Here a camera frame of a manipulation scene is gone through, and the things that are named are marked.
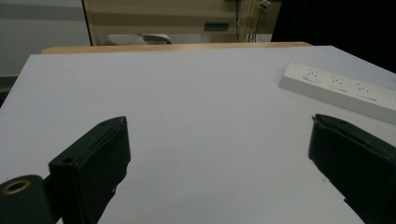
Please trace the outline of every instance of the wall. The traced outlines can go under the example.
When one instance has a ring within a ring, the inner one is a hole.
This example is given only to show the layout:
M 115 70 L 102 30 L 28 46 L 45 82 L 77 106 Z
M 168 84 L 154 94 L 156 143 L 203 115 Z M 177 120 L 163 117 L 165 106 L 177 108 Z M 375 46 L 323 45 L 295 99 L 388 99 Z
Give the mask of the wall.
M 42 49 L 90 45 L 80 0 L 0 0 L 0 36 L 0 77 Z

